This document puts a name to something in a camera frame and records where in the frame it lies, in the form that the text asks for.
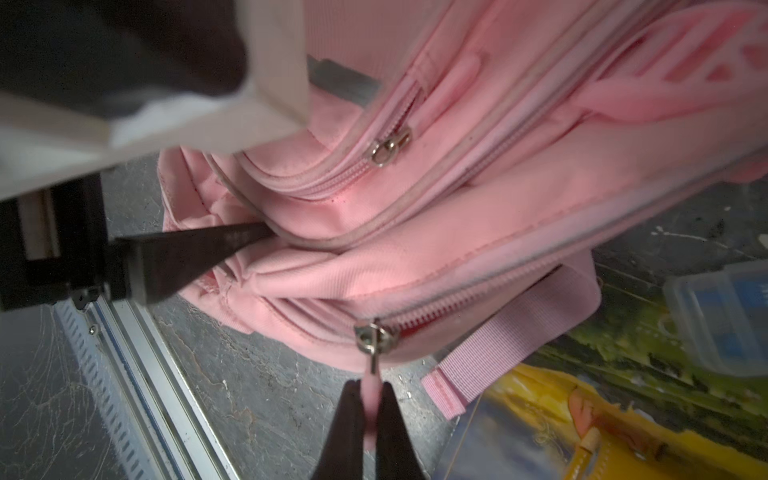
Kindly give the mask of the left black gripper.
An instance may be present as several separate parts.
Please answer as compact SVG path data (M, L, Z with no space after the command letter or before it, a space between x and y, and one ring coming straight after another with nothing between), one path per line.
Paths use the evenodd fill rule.
M107 298L162 302L238 251L271 239L264 223L122 237L108 245L96 173L1 202L1 310Z

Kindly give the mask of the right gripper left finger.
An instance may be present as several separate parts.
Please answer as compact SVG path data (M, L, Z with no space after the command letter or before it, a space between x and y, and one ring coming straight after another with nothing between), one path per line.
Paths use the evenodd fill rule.
M349 380L342 388L312 480L363 478L366 419L360 383L360 380Z

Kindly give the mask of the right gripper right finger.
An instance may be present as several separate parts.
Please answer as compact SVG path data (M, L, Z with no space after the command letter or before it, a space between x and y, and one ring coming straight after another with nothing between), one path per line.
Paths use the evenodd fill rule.
M385 382L377 415L377 480L425 480L393 386Z

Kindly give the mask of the Animal Farm book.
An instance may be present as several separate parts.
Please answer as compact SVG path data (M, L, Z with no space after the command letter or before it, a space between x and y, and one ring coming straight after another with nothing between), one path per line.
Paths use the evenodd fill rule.
M602 293L468 405L435 478L766 477L766 380L694 365L660 288L604 279Z

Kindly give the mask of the pink school backpack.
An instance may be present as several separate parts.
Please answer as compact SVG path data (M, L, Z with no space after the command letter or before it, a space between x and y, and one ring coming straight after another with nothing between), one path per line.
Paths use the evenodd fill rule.
M589 317L591 251L729 173L765 173L763 1L308 1L306 129L176 147L168 231L274 237L181 294L221 324L360 371L459 349L446 417Z

